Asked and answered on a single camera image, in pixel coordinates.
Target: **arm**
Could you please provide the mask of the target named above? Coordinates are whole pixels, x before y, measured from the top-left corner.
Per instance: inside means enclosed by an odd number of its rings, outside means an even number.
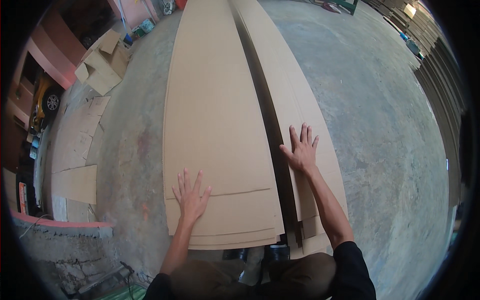
[[[208,198],[212,192],[212,187],[205,189],[203,196],[200,198],[199,190],[202,183],[203,172],[198,172],[197,180],[193,189],[190,187],[190,175],[187,168],[183,170],[185,182],[181,174],[178,174],[179,189],[172,186],[175,198],[180,204],[180,219],[173,236],[172,243],[168,248],[167,254],[163,259],[160,273],[170,275],[175,268],[184,263],[187,259],[188,244],[192,229],[196,220],[205,212]]]
[[[290,126],[290,137],[292,139],[292,151],[285,145],[280,145],[280,149],[292,167],[305,173],[317,202],[320,220],[332,248],[335,250],[341,243],[353,241],[353,231],[342,207],[315,164],[315,152],[319,137],[316,136],[312,143],[312,127],[308,126],[307,128],[306,123],[302,125],[300,139],[295,132],[295,128]]]

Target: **right hand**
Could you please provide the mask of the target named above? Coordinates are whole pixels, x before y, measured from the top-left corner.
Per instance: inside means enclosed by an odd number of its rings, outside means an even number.
[[[293,125],[290,126],[290,138],[292,141],[292,151],[285,145],[280,145],[280,150],[287,157],[288,163],[295,169],[308,172],[316,168],[315,153],[319,137],[316,136],[312,143],[312,127],[303,123],[301,127],[300,139],[295,132]]]

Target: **pant leg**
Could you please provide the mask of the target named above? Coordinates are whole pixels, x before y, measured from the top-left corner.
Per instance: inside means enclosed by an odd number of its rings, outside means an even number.
[[[296,260],[272,262],[268,269],[271,281],[260,286],[261,295],[281,299],[326,299],[336,264],[333,256],[315,253]]]
[[[238,282],[244,269],[240,259],[184,263],[170,275],[172,293],[178,299],[236,299],[248,295],[251,287]]]

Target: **orange mark on floor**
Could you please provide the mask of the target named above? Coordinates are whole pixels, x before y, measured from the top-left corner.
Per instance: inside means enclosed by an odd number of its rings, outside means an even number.
[[[147,205],[145,203],[142,204],[142,207],[144,209],[144,221],[147,221],[148,220],[148,212],[150,211],[150,209],[147,207]]]

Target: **person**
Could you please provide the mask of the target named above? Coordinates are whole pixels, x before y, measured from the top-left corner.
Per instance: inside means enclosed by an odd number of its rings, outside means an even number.
[[[200,197],[202,171],[191,188],[189,172],[184,169],[183,177],[178,174],[179,188],[172,187],[180,204],[179,225],[160,272],[150,284],[144,300],[327,299],[330,296],[333,300],[376,299],[352,228],[315,164],[319,137],[312,141],[312,128],[306,123],[302,125],[300,138],[291,126],[290,137],[292,149],[280,145],[280,150],[288,163],[308,179],[320,220],[333,248],[333,257],[315,253],[297,260],[274,259],[268,264],[270,282],[255,287],[238,282],[244,267],[241,255],[221,262],[186,262],[193,225],[204,213],[212,187],[207,187]]]

